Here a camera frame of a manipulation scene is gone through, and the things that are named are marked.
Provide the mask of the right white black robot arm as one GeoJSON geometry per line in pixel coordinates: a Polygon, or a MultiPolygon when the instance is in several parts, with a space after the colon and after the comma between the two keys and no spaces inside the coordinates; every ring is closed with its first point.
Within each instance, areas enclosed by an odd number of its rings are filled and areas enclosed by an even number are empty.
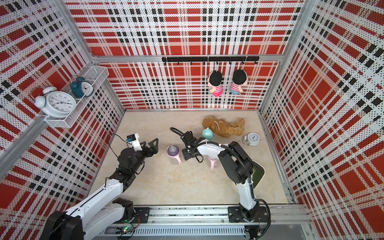
{"type": "Polygon", "coordinates": [[[243,219],[252,222],[260,204],[258,204],[254,194],[253,161],[242,147],[237,142],[224,145],[204,138],[197,139],[191,131],[184,134],[177,131],[177,135],[185,144],[185,148],[182,150],[185,160],[207,156],[221,162],[227,176],[238,188],[243,219]]]}

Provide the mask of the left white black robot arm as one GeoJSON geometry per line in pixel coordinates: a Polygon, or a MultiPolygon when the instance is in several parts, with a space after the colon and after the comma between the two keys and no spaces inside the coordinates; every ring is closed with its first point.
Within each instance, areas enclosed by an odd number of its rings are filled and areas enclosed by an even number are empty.
{"type": "Polygon", "coordinates": [[[145,165],[157,154],[159,140],[139,142],[138,137],[117,157],[119,166],[104,184],[75,206],[52,213],[44,226],[42,240],[92,240],[111,224],[135,216],[133,202],[120,198],[145,165]]]}

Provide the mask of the pink bottle handle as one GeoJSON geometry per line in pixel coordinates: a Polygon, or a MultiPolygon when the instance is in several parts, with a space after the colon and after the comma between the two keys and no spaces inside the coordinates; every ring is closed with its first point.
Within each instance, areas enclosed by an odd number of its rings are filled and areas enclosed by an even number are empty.
{"type": "Polygon", "coordinates": [[[178,161],[178,164],[180,165],[182,163],[181,159],[180,159],[180,156],[177,155],[177,156],[174,156],[174,158],[178,161]]]}
{"type": "Polygon", "coordinates": [[[214,169],[215,169],[216,161],[217,161],[218,159],[214,159],[214,158],[208,157],[208,160],[209,160],[210,163],[211,163],[211,165],[210,165],[210,169],[211,169],[211,170],[214,170],[214,169]]]}

